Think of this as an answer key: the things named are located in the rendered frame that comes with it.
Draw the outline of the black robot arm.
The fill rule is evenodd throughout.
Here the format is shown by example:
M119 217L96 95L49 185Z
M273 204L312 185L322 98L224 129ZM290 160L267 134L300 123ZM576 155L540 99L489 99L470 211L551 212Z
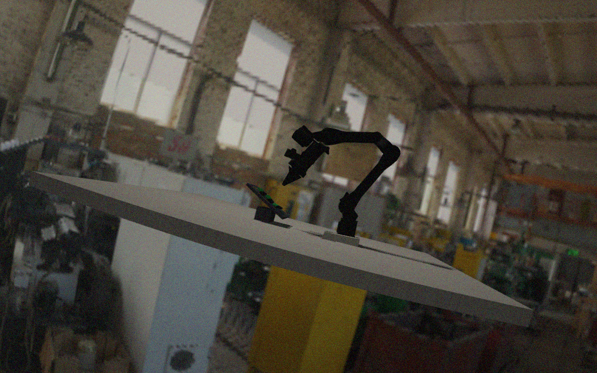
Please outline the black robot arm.
M362 183L360 183L352 193L346 193L345 196L340 199L338 207L342 213L342 218L338 223L336 232L340 235L355 237L357 228L356 219L358 217L358 214L355 212L355 207L363 194L365 194L371 185L374 184L381 173L398 160L401 155L400 149L397 146L393 146L390 141L380 134L380 132L345 132L329 127L326 127L322 131L312 133L303 125L292 134L292 139L298 142L300 146L306 146L306 150L315 159L318 159L324 152L329 155L329 146L334 146L341 142L374 142L383 153L378 164L368 173L365 179L362 180ZM324 146L322 142L328 147Z

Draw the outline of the dark grey switch panel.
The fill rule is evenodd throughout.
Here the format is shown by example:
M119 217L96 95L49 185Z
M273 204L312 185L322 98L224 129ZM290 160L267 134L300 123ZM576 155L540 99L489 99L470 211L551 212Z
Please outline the dark grey switch panel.
M262 188L258 188L257 185L250 183L246 184L248 188L252 190L269 208L265 206L258 206L255 211L255 220L270 223L274 222L275 215L277 214L282 220L288 218L288 215L282 210L283 208L272 200L272 198L264 193Z

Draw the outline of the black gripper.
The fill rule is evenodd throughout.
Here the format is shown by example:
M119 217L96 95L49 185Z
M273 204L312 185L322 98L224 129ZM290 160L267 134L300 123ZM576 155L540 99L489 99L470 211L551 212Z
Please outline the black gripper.
M289 173L282 183L283 186L292 183L297 179L301 179L301 177L304 178L308 168L317 160L307 150L303 151L302 155L303 156L299 162L297 162L296 159L291 159L289 162L291 167L289 166Z

